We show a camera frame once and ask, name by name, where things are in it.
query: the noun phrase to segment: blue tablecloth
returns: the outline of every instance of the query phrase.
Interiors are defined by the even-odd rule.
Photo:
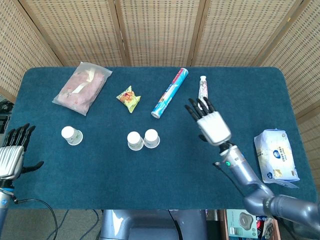
[[[109,67],[113,73],[87,116],[52,103],[75,69],[32,68],[23,77],[9,129],[36,125],[24,165],[44,165],[14,182],[18,198],[42,199],[61,209],[243,208],[236,188],[212,166],[221,160],[219,149],[199,140],[200,130],[184,108],[188,98],[198,96],[205,75],[209,98],[257,175],[261,177],[254,137],[264,129],[285,130],[300,188],[269,186],[276,194],[316,200],[285,79],[277,68],[188,67],[189,75],[160,119],[151,111],[178,67]],[[116,99],[129,85],[141,96],[132,114]],[[62,138],[61,129],[69,125],[83,132],[81,144],[70,146]],[[160,145],[130,150],[127,134],[143,136],[150,128],[158,131]]]

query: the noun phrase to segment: snack packet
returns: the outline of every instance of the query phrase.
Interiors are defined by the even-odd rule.
[[[118,95],[116,98],[120,100],[132,114],[141,96],[135,96],[135,92],[132,91],[131,86],[129,86],[124,92]]]

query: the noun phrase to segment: white paper cup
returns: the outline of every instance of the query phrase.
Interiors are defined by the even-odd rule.
[[[68,144],[72,146],[78,145],[84,138],[82,132],[73,128],[72,126],[65,126],[61,130],[61,135],[68,142]]]
[[[160,137],[156,130],[148,129],[144,134],[144,145],[149,149],[154,149],[160,143]]]
[[[139,151],[144,146],[144,140],[136,131],[130,132],[126,139],[128,141],[128,147],[133,151]]]

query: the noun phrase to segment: tissue package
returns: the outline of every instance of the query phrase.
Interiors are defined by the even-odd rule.
[[[285,187],[296,187],[289,182],[300,180],[288,136],[284,130],[267,129],[254,138],[262,180]]]

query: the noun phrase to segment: gray metal arm segment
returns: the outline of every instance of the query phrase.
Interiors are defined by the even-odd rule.
[[[244,197],[245,209],[256,216],[280,217],[312,228],[320,237],[320,214],[318,205],[286,195],[277,195],[260,181],[236,145],[220,154],[224,162],[242,186],[255,190]]]

